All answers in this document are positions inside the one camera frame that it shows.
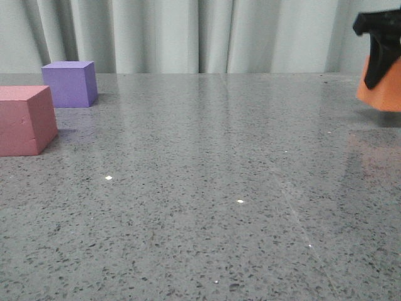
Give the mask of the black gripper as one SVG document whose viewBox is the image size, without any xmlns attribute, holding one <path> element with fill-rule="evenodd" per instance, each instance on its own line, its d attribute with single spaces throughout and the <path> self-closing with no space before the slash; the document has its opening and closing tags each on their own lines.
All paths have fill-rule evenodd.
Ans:
<svg viewBox="0 0 401 301">
<path fill-rule="evenodd" d="M 370 33 L 370 58 L 364 82 L 372 90 L 400 58 L 400 10 L 359 13 L 353 30 L 357 36 Z"/>
</svg>

